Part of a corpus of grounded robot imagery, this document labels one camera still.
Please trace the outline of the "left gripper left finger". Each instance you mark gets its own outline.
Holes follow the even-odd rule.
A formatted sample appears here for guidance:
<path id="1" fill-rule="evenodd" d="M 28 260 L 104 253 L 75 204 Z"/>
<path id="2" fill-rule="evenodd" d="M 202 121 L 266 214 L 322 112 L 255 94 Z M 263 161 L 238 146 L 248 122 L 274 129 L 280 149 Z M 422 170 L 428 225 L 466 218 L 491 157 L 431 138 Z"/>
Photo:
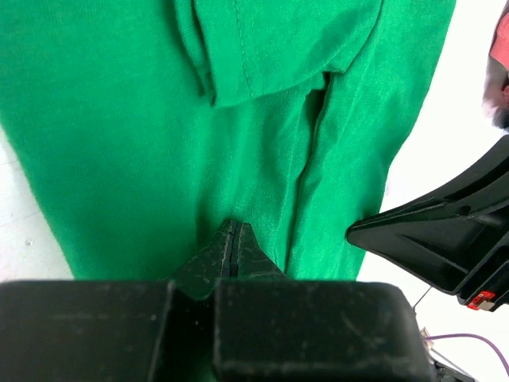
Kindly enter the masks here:
<path id="1" fill-rule="evenodd" d="M 213 381 L 212 296 L 237 223 L 170 278 L 1 285 L 4 381 Z"/>

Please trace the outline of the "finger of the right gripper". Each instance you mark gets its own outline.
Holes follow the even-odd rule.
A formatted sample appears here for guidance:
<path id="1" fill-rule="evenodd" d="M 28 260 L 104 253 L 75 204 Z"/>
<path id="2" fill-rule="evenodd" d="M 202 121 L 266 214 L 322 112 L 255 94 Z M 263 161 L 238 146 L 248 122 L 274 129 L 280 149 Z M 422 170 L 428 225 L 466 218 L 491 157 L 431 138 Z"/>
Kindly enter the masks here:
<path id="1" fill-rule="evenodd" d="M 354 223 L 347 241 L 472 310 L 508 302 L 508 137 L 443 186 Z"/>

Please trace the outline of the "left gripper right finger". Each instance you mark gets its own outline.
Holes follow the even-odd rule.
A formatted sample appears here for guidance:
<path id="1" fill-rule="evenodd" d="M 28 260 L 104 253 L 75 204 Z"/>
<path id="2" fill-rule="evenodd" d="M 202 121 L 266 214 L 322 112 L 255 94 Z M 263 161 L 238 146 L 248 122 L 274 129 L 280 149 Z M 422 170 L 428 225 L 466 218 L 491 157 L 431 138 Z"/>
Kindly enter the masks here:
<path id="1" fill-rule="evenodd" d="M 221 381 L 431 381 L 414 312 L 387 283 L 295 281 L 228 221 L 214 289 Z"/>

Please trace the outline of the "green polo shirt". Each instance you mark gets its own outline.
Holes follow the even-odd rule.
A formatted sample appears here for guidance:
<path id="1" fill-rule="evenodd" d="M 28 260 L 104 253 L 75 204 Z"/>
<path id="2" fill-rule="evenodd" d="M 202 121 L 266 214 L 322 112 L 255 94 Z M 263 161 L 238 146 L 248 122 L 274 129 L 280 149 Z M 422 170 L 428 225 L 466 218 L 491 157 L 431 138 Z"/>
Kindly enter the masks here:
<path id="1" fill-rule="evenodd" d="M 1 124 L 78 279 L 161 279 L 227 219 L 354 279 L 452 1 L 4 1 Z"/>

